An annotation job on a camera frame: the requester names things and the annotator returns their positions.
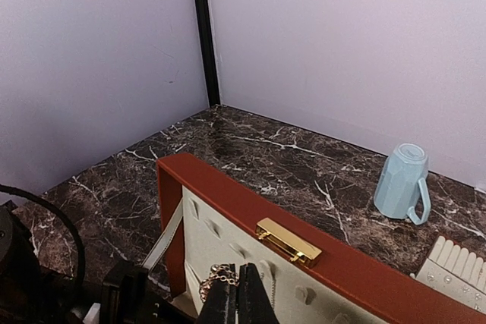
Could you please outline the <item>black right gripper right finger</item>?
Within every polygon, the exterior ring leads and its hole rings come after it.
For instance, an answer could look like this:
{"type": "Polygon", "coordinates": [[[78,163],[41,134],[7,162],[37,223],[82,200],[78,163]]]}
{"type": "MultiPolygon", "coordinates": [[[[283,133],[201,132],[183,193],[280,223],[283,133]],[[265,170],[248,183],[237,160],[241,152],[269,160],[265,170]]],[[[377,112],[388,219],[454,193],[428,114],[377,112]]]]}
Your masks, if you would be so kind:
{"type": "Polygon", "coordinates": [[[279,324],[263,282],[253,263],[239,267],[238,323],[279,324]]]}

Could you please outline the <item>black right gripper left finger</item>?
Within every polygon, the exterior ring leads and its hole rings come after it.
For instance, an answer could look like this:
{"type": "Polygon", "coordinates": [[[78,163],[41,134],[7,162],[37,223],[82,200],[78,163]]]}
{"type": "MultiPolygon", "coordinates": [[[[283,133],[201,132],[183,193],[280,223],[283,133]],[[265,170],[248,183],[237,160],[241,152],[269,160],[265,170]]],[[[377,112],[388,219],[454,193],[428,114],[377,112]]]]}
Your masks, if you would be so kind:
{"type": "Polygon", "coordinates": [[[237,287],[214,282],[196,319],[197,324],[236,324],[237,287]]]}

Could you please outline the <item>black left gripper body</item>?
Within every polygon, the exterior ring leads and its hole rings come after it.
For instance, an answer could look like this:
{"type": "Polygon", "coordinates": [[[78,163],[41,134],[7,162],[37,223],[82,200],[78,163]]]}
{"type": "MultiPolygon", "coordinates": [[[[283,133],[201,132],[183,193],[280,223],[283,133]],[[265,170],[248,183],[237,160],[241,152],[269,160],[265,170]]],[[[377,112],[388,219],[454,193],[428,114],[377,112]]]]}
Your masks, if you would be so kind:
{"type": "Polygon", "coordinates": [[[183,313],[147,290],[148,271],[120,260],[99,285],[85,279],[86,253],[77,228],[56,206],[25,190],[3,185],[54,214],[71,234],[77,251],[69,277],[41,266],[30,230],[1,207],[1,321],[3,323],[181,323],[183,313]]]}

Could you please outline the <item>red jewelry box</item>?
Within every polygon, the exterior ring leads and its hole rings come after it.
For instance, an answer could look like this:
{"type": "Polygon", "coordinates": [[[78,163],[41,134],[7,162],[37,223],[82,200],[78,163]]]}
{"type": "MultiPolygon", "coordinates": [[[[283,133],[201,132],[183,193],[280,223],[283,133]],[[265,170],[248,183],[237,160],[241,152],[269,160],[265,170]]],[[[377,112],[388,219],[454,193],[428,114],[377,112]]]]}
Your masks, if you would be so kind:
{"type": "Polygon", "coordinates": [[[467,306],[358,252],[189,153],[156,161],[163,233],[147,258],[165,260],[173,296],[202,307],[217,263],[253,263],[281,323],[483,323],[467,306]]]}

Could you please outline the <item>light blue faceted mug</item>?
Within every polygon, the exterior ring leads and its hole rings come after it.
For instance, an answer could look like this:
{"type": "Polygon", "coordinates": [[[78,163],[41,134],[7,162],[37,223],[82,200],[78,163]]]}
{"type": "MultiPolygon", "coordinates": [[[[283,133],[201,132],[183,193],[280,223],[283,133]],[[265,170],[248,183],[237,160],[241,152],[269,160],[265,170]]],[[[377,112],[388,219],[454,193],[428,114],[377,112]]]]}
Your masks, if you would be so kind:
{"type": "Polygon", "coordinates": [[[387,218],[424,224],[431,211],[427,176],[426,152],[413,143],[399,144],[384,163],[374,192],[374,206],[387,218]]]}

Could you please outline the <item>red jewelry display tray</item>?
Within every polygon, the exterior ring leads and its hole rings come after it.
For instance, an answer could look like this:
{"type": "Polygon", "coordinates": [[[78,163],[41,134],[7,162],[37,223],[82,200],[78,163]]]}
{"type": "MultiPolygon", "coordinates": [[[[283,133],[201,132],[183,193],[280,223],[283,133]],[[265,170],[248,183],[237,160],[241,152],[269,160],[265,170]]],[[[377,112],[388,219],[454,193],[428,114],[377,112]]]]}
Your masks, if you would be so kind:
{"type": "Polygon", "coordinates": [[[485,313],[485,259],[442,235],[410,277],[485,313]]]}

